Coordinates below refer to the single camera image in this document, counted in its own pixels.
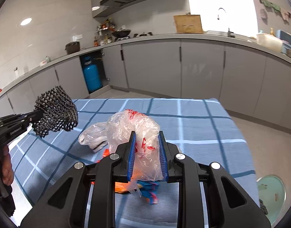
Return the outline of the person left hand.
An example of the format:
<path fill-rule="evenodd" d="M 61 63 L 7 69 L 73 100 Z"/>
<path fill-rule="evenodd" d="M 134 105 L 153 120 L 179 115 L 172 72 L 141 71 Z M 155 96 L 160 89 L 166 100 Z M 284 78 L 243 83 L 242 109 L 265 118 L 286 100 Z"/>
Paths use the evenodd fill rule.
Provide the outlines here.
<path fill-rule="evenodd" d="M 14 180 L 14 172 L 12 170 L 11 157 L 9 154 L 8 145 L 3 147 L 3 155 L 4 158 L 2 160 L 2 173 L 3 173 L 2 180 L 5 185 L 10 186 Z"/>

